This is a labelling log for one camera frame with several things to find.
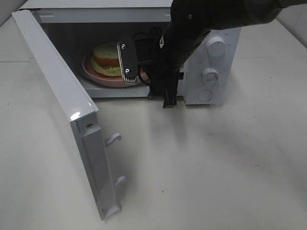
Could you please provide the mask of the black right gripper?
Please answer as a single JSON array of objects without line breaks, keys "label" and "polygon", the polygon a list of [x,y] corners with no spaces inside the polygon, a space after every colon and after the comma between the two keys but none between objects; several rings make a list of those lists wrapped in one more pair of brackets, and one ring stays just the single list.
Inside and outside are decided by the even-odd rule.
[{"label": "black right gripper", "polygon": [[118,40],[117,50],[125,83],[138,83],[139,59],[139,65],[150,79],[150,92],[162,96],[163,108],[176,106],[179,70],[187,60],[186,28],[168,26],[163,31],[154,26],[147,38],[135,42],[130,35],[124,34]]}]

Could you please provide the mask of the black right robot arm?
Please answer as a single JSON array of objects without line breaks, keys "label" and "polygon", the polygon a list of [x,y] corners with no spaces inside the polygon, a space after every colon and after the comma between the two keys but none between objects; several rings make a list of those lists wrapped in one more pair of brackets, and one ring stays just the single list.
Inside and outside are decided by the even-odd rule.
[{"label": "black right robot arm", "polygon": [[177,104],[179,70],[211,30],[270,23],[299,0],[175,0],[165,30],[152,27],[145,39],[120,37],[117,49],[122,79],[136,84],[141,71],[150,92],[162,96],[164,108]]}]

